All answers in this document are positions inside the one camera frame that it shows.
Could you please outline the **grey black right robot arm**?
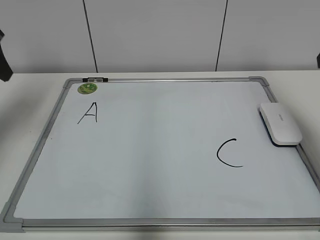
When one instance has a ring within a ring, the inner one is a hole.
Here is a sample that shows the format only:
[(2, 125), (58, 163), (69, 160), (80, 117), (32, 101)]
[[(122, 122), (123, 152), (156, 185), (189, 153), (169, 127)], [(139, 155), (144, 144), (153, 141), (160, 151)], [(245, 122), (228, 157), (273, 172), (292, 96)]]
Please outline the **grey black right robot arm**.
[(316, 57), (317, 68), (320, 69), (320, 53)]

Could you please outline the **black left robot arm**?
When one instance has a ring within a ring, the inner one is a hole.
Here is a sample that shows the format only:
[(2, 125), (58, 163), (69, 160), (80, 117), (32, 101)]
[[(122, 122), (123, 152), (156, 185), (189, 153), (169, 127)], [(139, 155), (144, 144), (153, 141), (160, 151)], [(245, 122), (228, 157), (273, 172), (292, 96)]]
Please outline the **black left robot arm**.
[(0, 79), (3, 82), (8, 82), (13, 75), (13, 71), (8, 64), (6, 57), (3, 53), (2, 46), (0, 45)]

